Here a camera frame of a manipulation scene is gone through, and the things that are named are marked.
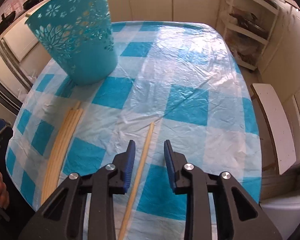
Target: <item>blue checkered tablecloth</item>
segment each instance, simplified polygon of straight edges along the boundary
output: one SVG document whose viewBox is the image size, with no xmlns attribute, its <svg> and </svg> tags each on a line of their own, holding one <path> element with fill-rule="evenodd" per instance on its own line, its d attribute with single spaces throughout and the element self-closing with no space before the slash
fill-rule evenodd
<svg viewBox="0 0 300 240">
<path fill-rule="evenodd" d="M 170 189 L 166 139 L 205 172 L 232 173 L 258 201 L 258 127 L 246 84 L 222 37 L 204 24 L 122 22 L 112 28 L 119 63 L 105 80 L 76 86 L 51 59 L 18 114 L 6 161 L 27 202 L 39 208 L 54 140 L 65 112 L 78 100 L 85 111 L 59 182 L 71 172 L 86 175 L 111 163 L 133 139 L 133 183 L 149 124 L 155 122 L 127 239 L 183 238 L 186 196 Z M 116 229 L 129 193 L 114 197 Z M 211 213 L 215 223 L 213 208 Z"/>
</svg>

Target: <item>floor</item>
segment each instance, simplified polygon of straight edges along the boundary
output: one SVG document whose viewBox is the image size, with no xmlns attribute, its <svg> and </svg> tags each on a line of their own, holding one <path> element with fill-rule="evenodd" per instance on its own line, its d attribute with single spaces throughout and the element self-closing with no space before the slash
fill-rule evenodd
<svg viewBox="0 0 300 240">
<path fill-rule="evenodd" d="M 244 81 L 247 84 L 249 93 L 250 95 L 252 95 L 253 93 L 250 85 L 252 83 L 262 83 L 261 78 L 258 78 L 258 76 L 260 76 L 258 75 L 258 70 L 250 72 L 244 67 L 239 66 L 239 68 L 241 70 Z M 258 102 L 256 100 L 253 100 L 252 104 L 259 128 L 262 167 L 265 167 L 274 162 L 274 151 L 272 149 L 268 128 L 266 126 L 266 122 L 258 105 Z M 286 172 L 285 174 L 279 176 L 276 174 L 275 170 L 263 171 L 260 200 L 275 197 L 293 190 L 293 188 L 295 187 L 296 179 L 297 176 L 293 172 Z"/>
</svg>

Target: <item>wooden stick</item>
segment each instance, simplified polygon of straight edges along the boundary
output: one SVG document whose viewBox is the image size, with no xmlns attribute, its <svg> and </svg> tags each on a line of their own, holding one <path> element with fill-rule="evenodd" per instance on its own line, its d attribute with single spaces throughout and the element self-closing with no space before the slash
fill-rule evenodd
<svg viewBox="0 0 300 240">
<path fill-rule="evenodd" d="M 79 106 L 80 101 L 75 104 L 73 109 L 67 112 L 53 144 L 42 186 L 41 204 L 43 204 L 57 188 L 59 174 L 69 142 L 83 112 L 83 109 L 77 109 Z"/>
<path fill-rule="evenodd" d="M 59 149 L 61 147 L 61 141 L 62 141 L 62 138 L 65 135 L 66 126 L 69 123 L 69 120 L 71 119 L 71 114 L 72 114 L 72 111 L 71 111 L 71 109 L 69 109 L 66 113 L 65 118 L 63 119 L 63 122 L 62 122 L 62 124 L 60 126 L 60 129 L 59 129 L 59 132 L 58 132 L 58 135 L 57 135 L 57 137 L 54 141 L 54 144 L 53 144 L 53 147 L 52 147 L 52 150 L 51 150 L 51 153 L 50 153 L 50 157 L 49 157 L 49 160 L 48 160 L 48 164 L 47 164 L 46 174 L 44 176 L 44 181 L 43 181 L 43 186 L 42 186 L 42 193 L 41 193 L 41 204 L 43 204 L 44 201 L 47 199 L 47 197 L 45 196 L 45 188 L 47 187 L 47 183 L 48 183 L 48 180 L 49 180 L 49 177 L 50 177 L 50 172 L 51 172 L 50 169 L 52 168 L 53 163 L 55 161 L 55 152 L 59 151 Z"/>
<path fill-rule="evenodd" d="M 52 168 L 50 168 L 50 172 L 47 175 L 47 184 L 44 191 L 44 198 L 41 199 L 41 204 L 43 204 L 47 198 L 53 193 L 53 191 L 58 186 L 58 180 L 59 180 L 59 174 L 61 171 L 61 167 L 64 161 L 64 158 L 66 156 L 66 152 L 70 143 L 70 140 L 72 138 L 72 135 L 74 133 L 75 128 L 77 127 L 77 124 L 79 122 L 79 119 L 82 115 L 83 109 L 77 109 L 72 110 L 73 115 L 70 114 L 72 119 L 70 119 L 70 123 L 67 126 L 67 131 L 64 136 L 64 139 L 61 143 L 60 150 L 56 152 L 54 155 L 54 161 L 51 165 Z"/>
<path fill-rule="evenodd" d="M 131 194 L 130 194 L 130 197 L 129 197 L 129 200 L 128 200 L 127 208 L 126 208 L 126 211 L 124 213 L 124 217 L 123 217 L 123 220 L 122 220 L 122 223 L 121 223 L 121 228 L 120 228 L 118 240 L 123 240 L 123 238 L 126 234 L 127 225 L 128 225 L 131 210 L 132 210 L 132 205 L 133 205 L 134 199 L 136 198 L 139 183 L 140 183 L 140 180 L 141 180 L 141 175 L 142 175 L 142 172 L 143 172 L 143 167 L 145 166 L 145 163 L 146 163 L 146 159 L 147 159 L 147 155 L 148 155 L 148 151 L 149 151 L 149 146 L 150 146 L 150 142 L 151 142 L 151 136 L 152 136 L 153 129 L 154 129 L 154 123 L 152 122 L 150 124 L 150 128 L 148 130 L 148 134 L 147 134 L 147 137 L 146 137 L 145 144 L 143 145 L 140 164 L 139 164 L 137 174 L 136 174 L 136 178 L 134 180 L 133 188 L 131 190 Z"/>
<path fill-rule="evenodd" d="M 74 105 L 73 110 L 77 110 L 77 109 L 79 108 L 80 104 L 81 104 L 81 102 L 78 101 L 78 102 Z"/>
<path fill-rule="evenodd" d="M 69 127 L 71 126 L 71 122 L 74 117 L 74 113 L 75 113 L 74 110 L 70 110 L 66 122 L 64 123 L 64 126 L 61 128 L 60 137 L 58 138 L 58 140 L 57 139 L 55 140 L 55 148 L 53 149 L 53 151 L 51 151 L 50 158 L 47 165 L 47 171 L 45 174 L 45 184 L 41 194 L 41 204 L 43 204 L 50 196 L 49 188 L 53 187 L 51 184 L 54 185 L 53 181 L 56 180 L 56 179 L 52 179 L 54 170 L 58 169 L 58 167 L 62 165 L 62 163 L 60 163 L 60 159 L 58 158 L 58 154 L 62 145 L 64 144 L 65 137 L 68 133 Z"/>
</svg>

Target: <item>teal plastic basket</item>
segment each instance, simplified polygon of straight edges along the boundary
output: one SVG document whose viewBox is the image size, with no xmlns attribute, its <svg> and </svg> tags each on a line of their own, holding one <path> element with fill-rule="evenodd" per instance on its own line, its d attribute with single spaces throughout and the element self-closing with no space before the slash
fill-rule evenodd
<svg viewBox="0 0 300 240">
<path fill-rule="evenodd" d="M 107 0 L 50 0 L 26 24 L 77 85 L 96 83 L 117 65 Z"/>
</svg>

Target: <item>bundle of wooden sticks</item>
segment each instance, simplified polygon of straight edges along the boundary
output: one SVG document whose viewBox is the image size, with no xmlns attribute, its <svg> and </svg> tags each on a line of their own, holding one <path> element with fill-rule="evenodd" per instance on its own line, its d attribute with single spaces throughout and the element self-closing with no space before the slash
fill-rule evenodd
<svg viewBox="0 0 300 240">
<path fill-rule="evenodd" d="M 41 204 L 53 193 L 58 186 L 59 175 L 63 160 L 65 158 L 71 137 L 80 120 L 83 109 L 80 108 L 80 101 L 69 109 L 61 124 L 56 140 L 53 144 L 48 160 L 47 170 L 43 181 Z"/>
</svg>

